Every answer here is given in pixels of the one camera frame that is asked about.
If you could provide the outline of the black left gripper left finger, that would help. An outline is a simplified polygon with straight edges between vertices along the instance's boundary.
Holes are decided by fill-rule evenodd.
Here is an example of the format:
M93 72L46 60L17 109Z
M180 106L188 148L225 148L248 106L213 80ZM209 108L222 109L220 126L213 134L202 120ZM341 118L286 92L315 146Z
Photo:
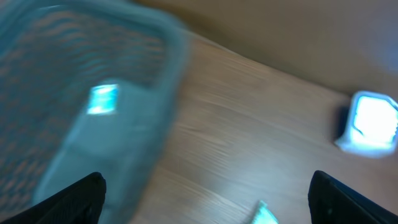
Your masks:
M1 224L98 224L106 181L93 172Z

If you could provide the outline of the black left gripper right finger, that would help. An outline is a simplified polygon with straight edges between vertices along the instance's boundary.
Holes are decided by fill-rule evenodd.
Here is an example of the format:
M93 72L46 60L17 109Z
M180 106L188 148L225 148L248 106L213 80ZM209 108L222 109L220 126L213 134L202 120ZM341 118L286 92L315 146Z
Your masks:
M397 215L326 172L314 172L308 191L312 224L397 224Z

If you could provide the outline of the teal snack packet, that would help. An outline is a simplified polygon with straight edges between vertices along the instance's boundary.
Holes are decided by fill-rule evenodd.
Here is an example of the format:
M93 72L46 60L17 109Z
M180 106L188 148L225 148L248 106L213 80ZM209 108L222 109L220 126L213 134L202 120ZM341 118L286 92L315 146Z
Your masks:
M259 201L256 211L252 217L250 224L278 224L278 220L273 213L267 208L264 201Z

